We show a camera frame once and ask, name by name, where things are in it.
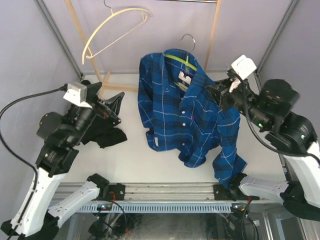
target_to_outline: shirt cuff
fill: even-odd
[[[182,152],[179,154],[179,159],[184,162],[184,165],[188,168],[197,168],[200,165],[204,164],[207,160],[205,157],[203,157],[202,159],[194,159],[192,158],[192,156],[187,156]]]
[[[247,166],[247,163],[238,155],[235,155],[234,163],[230,165],[218,165],[221,156],[217,156],[217,158],[213,161],[213,169],[214,169],[214,177],[218,179],[218,181],[225,187],[229,188],[229,184],[232,179],[242,171]]]
[[[155,133],[154,133],[154,129],[153,128],[150,128],[149,131],[147,131],[145,133],[145,136],[146,136],[146,140],[148,141],[148,145],[151,149],[155,150],[155,151],[158,151],[158,148],[156,146],[156,143],[155,143]]]

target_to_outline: shirt sleeve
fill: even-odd
[[[218,113],[217,130],[220,134],[220,146],[222,150],[213,161],[215,178],[229,188],[229,183],[233,178],[234,173],[242,172],[246,166],[243,164],[235,164],[238,159],[237,155],[237,138],[240,125],[240,114],[235,108],[221,110]],[[234,167],[241,168],[239,171],[234,171]]]
[[[141,59],[139,66],[138,109],[143,127],[153,128],[153,87],[150,61],[147,56]]]

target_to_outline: blue plaid shirt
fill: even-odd
[[[187,58],[187,52],[169,49],[143,57],[139,66],[138,108],[150,148],[156,151],[178,149],[179,159],[189,168],[206,161],[209,150],[221,146],[213,161],[215,178],[229,187],[232,177],[246,166],[237,155],[240,115],[235,108],[222,110],[204,88],[214,82],[206,75],[194,56],[189,63],[191,83],[186,92],[175,84],[185,65],[165,57]]]

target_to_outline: metal hanger hook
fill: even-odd
[[[188,51],[188,53],[191,53],[191,52],[195,49],[195,47],[196,47],[196,40],[195,40],[195,38],[194,38],[191,34],[186,33],[185,35],[182,36],[182,38],[181,38],[179,41],[181,41],[182,39],[184,39],[184,37],[185,37],[186,35],[192,37],[192,40],[193,40],[193,48],[192,48],[191,51]]]
[[[111,9],[111,7],[110,7],[110,6],[107,6],[107,4],[106,4],[106,0],[103,0],[103,4],[104,4],[107,8]]]

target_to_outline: shirt collar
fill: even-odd
[[[214,81],[212,81],[205,73],[205,71],[202,69],[196,58],[189,52],[181,50],[181,49],[168,49],[164,51],[161,54],[160,57],[160,70],[162,74],[162,84],[164,87],[165,92],[169,92],[169,78],[168,78],[168,72],[167,68],[165,65],[165,55],[166,54],[171,54],[174,56],[177,56],[181,59],[187,59],[187,55],[189,56],[188,62],[192,65],[194,65],[197,69],[196,72],[194,73],[194,76],[192,77],[191,84],[188,88],[188,90],[185,93],[185,97],[189,95],[197,96],[200,91],[204,88],[205,85],[208,84],[214,84]]]

